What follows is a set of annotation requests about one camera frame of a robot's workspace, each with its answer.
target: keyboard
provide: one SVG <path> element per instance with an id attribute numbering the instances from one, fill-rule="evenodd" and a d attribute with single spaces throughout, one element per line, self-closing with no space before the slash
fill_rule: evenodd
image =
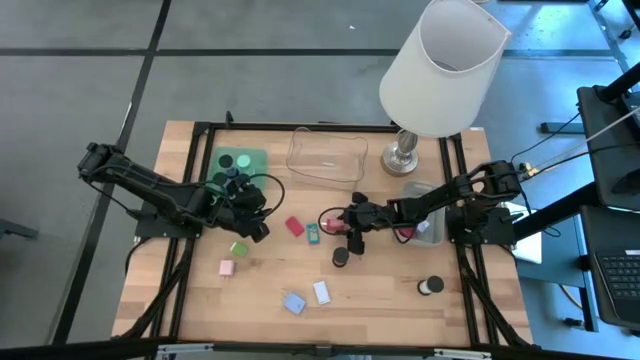
<path id="1" fill-rule="evenodd" d="M 597 252 L 596 260 L 620 318 L 640 308 L 640 250 Z"/>

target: blue block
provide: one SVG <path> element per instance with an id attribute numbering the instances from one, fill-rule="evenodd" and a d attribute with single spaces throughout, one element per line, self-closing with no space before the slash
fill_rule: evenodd
<path id="1" fill-rule="evenodd" d="M 288 293 L 284 298 L 284 307 L 296 315 L 300 315 L 305 304 L 304 299 L 294 293 Z"/>

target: glass dish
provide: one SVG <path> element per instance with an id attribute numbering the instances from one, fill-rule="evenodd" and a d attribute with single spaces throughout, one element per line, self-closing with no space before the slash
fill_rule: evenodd
<path id="1" fill-rule="evenodd" d="M 364 177 L 369 144 L 363 137 L 341 137 L 297 128 L 291 136 L 287 168 L 308 184 L 353 190 Z"/>

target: small green cube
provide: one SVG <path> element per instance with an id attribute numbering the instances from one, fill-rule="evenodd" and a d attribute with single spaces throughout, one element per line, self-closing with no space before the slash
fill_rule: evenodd
<path id="1" fill-rule="evenodd" d="M 233 245 L 231 245 L 231 253 L 237 257 L 245 257 L 247 256 L 248 252 L 249 248 L 243 243 L 239 243 L 236 241 L 233 243 Z"/>

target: silver lamp base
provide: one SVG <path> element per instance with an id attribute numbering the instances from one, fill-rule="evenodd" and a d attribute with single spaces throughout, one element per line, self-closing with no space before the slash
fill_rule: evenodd
<path id="1" fill-rule="evenodd" d="M 410 174 L 418 166 L 417 143 L 418 136 L 416 134 L 401 130 L 398 133 L 397 141 L 384 148 L 380 158 L 382 168 L 393 176 Z"/>

